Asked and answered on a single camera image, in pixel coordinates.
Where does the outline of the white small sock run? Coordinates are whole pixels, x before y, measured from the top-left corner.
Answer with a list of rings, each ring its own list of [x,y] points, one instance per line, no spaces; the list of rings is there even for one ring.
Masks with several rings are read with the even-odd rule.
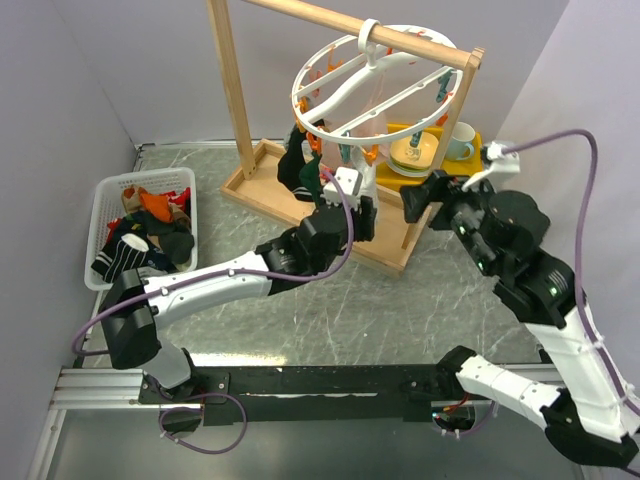
[[[376,186],[376,169],[369,165],[359,147],[351,148],[351,165],[362,176],[360,185],[360,195],[369,197],[375,206],[379,199]]]

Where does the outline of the black white striped sock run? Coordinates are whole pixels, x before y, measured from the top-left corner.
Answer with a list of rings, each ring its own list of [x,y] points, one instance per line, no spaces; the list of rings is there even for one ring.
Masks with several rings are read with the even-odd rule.
[[[277,180],[297,200],[312,203],[311,192],[300,180],[300,172],[306,165],[302,149],[302,144],[305,140],[306,134],[294,125],[284,144],[285,152],[278,162]]]

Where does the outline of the black brown sock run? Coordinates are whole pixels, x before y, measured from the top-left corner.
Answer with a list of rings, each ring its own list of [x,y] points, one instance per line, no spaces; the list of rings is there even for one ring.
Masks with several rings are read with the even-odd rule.
[[[157,246],[175,265],[191,259],[195,239],[191,231],[180,222],[165,223],[148,212],[142,215],[148,240]]]

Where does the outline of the orange sock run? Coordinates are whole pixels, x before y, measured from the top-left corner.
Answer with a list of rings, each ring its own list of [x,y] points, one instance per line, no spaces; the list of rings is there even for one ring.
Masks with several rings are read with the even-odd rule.
[[[173,210],[170,204],[170,196],[167,193],[151,194],[147,190],[140,188],[138,195],[143,210],[163,223],[173,222]]]

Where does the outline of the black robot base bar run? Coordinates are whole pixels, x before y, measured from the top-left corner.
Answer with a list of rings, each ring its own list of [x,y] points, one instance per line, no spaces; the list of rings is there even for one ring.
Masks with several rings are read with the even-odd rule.
[[[394,418],[429,422],[432,408],[464,392],[454,375],[431,364],[356,366],[201,367],[201,388],[214,392],[204,407],[205,426],[250,422]]]

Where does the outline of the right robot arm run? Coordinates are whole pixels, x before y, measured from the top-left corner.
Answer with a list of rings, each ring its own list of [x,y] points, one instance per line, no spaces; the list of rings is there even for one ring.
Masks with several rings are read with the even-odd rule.
[[[439,391],[452,399],[479,395],[520,414],[574,463],[628,469],[639,454],[633,394],[613,378],[576,274],[540,246],[549,218],[525,193],[497,192],[487,180],[466,189],[465,181],[436,170],[401,187],[405,221],[439,204],[431,228],[452,231],[479,272],[496,278],[494,294],[538,339],[563,385],[528,380],[457,346],[438,363]]]

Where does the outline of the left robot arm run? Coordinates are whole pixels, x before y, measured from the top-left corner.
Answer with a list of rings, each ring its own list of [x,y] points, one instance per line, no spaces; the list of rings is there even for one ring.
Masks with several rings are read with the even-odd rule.
[[[122,272],[99,310],[112,367],[140,368],[174,401],[190,400],[199,380],[193,361],[161,331],[214,306],[327,278],[353,243],[373,239],[376,214],[368,196],[349,209],[326,203],[298,226],[223,264],[148,278],[135,269]]]

